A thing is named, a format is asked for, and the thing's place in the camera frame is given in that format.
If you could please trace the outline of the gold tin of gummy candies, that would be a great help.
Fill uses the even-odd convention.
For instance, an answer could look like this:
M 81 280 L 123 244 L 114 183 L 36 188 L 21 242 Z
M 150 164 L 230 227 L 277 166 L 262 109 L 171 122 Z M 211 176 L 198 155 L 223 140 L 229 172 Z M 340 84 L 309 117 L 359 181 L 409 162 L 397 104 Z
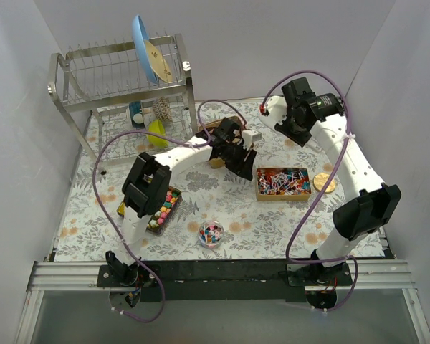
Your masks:
M 209 164 L 214 167 L 226 167 L 235 174 L 241 174 L 248 164 L 250 150 L 244 147 L 245 139 L 242 135 L 246 128 L 242 121 L 231 116 L 199 126 L 199 138 L 210 140 L 212 148 Z

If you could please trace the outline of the gold tin of lollipops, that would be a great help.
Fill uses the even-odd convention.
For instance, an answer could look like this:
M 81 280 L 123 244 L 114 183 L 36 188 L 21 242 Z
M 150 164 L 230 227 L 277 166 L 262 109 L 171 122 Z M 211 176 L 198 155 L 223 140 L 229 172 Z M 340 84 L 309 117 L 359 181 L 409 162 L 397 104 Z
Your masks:
M 307 201 L 312 194 L 306 168 L 258 168 L 256 177 L 258 201 Z

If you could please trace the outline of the gold round jar lid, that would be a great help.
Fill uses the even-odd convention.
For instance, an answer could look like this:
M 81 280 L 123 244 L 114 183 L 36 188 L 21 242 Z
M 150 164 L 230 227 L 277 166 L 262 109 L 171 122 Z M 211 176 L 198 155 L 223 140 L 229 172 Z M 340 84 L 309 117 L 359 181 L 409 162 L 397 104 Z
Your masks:
M 314 176 L 313 180 L 312 180 L 312 184 L 314 186 L 314 188 L 317 191 L 322 191 L 323 190 L 323 186 L 327 183 L 328 179 L 329 179 L 330 175 L 327 173 L 319 173 L 317 175 Z M 336 181 L 335 179 L 332 179 L 331 182 L 329 183 L 329 185 L 326 187 L 325 189 L 325 193 L 331 193 L 336 189 Z

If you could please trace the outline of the clear round candy jar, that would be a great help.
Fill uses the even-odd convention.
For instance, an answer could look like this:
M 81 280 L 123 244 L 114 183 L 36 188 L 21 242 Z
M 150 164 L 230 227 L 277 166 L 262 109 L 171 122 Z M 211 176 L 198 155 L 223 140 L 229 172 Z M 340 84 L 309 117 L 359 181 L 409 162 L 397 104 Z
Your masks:
M 200 225 L 197 236 L 203 247 L 215 249 L 223 240 L 224 228 L 217 221 L 205 221 Z

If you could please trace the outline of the gold tin of star candies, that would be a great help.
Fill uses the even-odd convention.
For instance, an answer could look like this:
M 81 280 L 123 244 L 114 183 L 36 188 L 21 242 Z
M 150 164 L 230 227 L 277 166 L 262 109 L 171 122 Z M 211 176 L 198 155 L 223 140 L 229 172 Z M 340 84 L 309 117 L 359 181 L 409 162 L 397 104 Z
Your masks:
M 182 195 L 177 188 L 141 190 L 132 184 L 125 189 L 124 199 L 117 209 L 123 216 L 120 233 L 129 242 L 138 241 L 146 232 L 160 236 L 176 213 Z

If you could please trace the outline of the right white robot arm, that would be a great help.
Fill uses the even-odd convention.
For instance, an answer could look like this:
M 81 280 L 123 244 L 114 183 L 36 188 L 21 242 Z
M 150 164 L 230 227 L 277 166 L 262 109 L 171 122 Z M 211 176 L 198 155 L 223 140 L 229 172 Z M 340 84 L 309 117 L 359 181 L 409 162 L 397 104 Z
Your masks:
M 267 97 L 262 105 L 270 127 L 300 146 L 315 138 L 330 159 L 330 177 L 338 177 L 346 202 L 333 212 L 333 229 L 327 239 L 299 262 L 289 273 L 293 282 L 326 285 L 339 274 L 349 275 L 345 268 L 350 253 L 369 234 L 387 224 L 396 209 L 401 191 L 387 185 L 371 168 L 355 141 L 352 114 L 344 95 L 316 95 L 306 77 L 296 74 L 278 84 L 282 97 Z

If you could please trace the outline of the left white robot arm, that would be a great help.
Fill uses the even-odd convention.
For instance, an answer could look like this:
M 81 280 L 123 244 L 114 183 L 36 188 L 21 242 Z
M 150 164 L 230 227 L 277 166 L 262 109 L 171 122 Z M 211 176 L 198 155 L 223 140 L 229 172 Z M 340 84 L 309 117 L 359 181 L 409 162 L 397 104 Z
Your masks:
M 132 248 L 141 245 L 148 222 L 164 205 L 171 179 L 196 164 L 220 158 L 228 170 L 250 181 L 257 154 L 254 144 L 261 138 L 259 131 L 224 118 L 217 127 L 198 132 L 177 148 L 136 158 L 122 187 L 125 215 L 119 234 L 125 247 L 106 254 L 110 273 L 120 285 L 129 287 L 137 281 L 133 264 L 138 254 Z

